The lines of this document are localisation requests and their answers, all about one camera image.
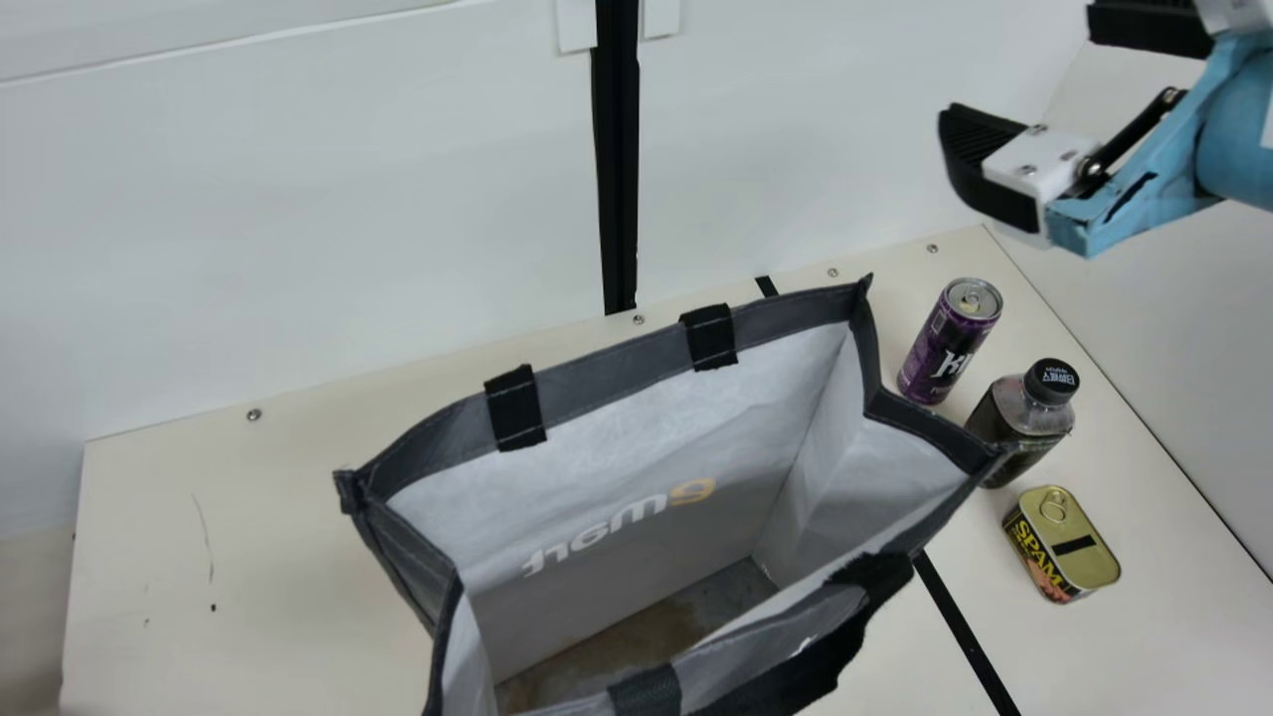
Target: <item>spam can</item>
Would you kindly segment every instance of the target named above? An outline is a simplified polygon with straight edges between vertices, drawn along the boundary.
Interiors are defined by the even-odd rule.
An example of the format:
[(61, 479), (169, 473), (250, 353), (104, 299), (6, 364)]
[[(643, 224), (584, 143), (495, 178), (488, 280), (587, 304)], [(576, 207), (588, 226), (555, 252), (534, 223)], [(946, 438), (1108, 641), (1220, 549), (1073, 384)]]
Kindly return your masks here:
[(1069, 604), (1123, 573), (1114, 553), (1066, 488), (1044, 485), (1021, 493), (1003, 519), (1008, 540), (1044, 596)]

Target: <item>white table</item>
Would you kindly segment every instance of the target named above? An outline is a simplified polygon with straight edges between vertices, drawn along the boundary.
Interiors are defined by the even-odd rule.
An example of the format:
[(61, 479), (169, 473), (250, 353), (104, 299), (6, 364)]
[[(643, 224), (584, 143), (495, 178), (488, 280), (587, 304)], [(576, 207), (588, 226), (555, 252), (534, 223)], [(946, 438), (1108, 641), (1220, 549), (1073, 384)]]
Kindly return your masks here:
[[(787, 292), (868, 270), (889, 373), (950, 278), (1004, 292), (1001, 326), (942, 406), (951, 418), (1034, 358), (1082, 373), (1078, 432), (1021, 487), (1073, 488), (1123, 581), (1064, 608), (1039, 596), (998, 531), (1013, 490), (976, 494), (929, 548), (1022, 712), (1250, 712), (1273, 662), (1273, 587), (998, 246), (973, 228), (773, 279)], [(331, 470), (521, 362), (544, 368), (759, 297), (745, 280), (643, 307), (642, 325), (596, 319), (89, 443), (62, 712), (418, 713), (428, 636), (340, 515)], [(993, 713), (918, 578), (840, 685), (808, 712)]]

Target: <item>reusable tote bag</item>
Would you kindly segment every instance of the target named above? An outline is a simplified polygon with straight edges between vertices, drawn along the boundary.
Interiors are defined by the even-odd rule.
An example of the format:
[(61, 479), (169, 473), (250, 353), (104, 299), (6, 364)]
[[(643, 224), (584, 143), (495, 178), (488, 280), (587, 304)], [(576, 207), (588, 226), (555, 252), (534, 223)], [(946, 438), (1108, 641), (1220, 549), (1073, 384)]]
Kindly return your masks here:
[(868, 285), (522, 366), (337, 473), (433, 636), (425, 715), (793, 713), (833, 691), (998, 457), (881, 389)]

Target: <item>screw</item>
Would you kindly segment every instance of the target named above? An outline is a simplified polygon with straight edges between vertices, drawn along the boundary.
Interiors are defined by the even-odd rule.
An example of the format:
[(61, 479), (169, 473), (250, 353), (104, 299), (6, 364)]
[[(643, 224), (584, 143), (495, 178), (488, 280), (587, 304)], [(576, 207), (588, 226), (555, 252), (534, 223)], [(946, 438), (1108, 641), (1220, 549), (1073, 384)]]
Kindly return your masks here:
[(1102, 171), (1105, 171), (1105, 167), (1102, 167), (1100, 162), (1094, 162), (1091, 157), (1083, 159), (1078, 164), (1080, 178), (1095, 178), (1100, 176)]

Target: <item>scratch mark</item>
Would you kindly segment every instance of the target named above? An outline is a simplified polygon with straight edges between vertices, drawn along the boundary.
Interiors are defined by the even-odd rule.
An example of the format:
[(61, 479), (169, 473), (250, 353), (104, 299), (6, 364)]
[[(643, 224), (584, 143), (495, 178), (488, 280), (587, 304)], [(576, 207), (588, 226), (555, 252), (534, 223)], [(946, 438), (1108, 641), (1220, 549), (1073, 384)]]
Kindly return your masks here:
[(207, 536), (207, 520), (204, 519), (204, 506), (199, 503), (195, 493), (190, 493), (190, 499), (195, 503), (195, 511), (199, 512), (199, 524), (204, 527), (204, 548), (207, 549), (207, 584), (213, 584), (213, 575), (216, 573), (216, 562), (213, 559), (213, 540)]

